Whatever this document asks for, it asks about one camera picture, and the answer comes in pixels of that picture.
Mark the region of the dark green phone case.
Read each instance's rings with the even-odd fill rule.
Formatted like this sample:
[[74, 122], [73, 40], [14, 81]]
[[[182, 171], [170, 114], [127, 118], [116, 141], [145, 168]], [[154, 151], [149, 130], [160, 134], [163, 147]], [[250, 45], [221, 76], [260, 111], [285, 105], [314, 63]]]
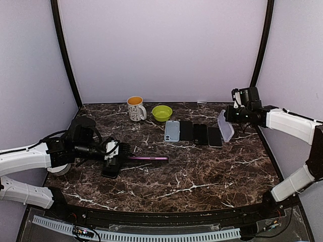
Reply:
[[207, 125], [193, 125], [193, 142], [195, 145], [208, 145]]

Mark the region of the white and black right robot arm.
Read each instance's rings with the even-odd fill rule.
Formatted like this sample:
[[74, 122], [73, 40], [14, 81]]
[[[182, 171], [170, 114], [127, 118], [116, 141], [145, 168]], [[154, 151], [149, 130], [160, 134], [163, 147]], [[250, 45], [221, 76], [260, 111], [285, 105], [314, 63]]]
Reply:
[[322, 180], [322, 121], [274, 105], [264, 106], [256, 87], [233, 89], [225, 120], [262, 128], [284, 178], [262, 196], [258, 215], [268, 219], [289, 198]]

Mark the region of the black phone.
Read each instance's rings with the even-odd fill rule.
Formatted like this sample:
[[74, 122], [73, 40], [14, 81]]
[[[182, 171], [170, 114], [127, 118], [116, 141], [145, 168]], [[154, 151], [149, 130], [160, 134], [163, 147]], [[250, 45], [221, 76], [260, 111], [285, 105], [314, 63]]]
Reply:
[[120, 169], [121, 167], [117, 165], [105, 166], [101, 170], [101, 176], [110, 179], [116, 179], [119, 175]]
[[193, 140], [193, 123], [191, 121], [180, 121], [180, 141]]

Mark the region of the light blue phone case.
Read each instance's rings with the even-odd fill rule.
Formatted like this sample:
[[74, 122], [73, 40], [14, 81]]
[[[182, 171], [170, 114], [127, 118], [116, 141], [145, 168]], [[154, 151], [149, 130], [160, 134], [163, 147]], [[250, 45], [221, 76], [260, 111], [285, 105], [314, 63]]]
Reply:
[[180, 140], [180, 122], [177, 120], [168, 120], [166, 121], [165, 126], [165, 142], [179, 142]]

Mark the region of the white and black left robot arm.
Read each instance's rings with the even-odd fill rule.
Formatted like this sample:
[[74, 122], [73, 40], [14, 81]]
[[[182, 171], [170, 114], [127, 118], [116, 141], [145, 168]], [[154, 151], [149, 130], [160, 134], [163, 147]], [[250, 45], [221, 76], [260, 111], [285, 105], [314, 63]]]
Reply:
[[81, 159], [81, 163], [104, 162], [104, 176], [115, 178], [129, 156], [129, 144], [111, 137], [103, 140], [94, 120], [77, 117], [67, 130], [48, 135], [34, 145], [1, 151], [1, 200], [51, 209], [60, 220], [66, 220], [71, 216], [71, 208], [60, 189], [32, 186], [8, 175], [36, 168], [63, 175], [76, 159]]

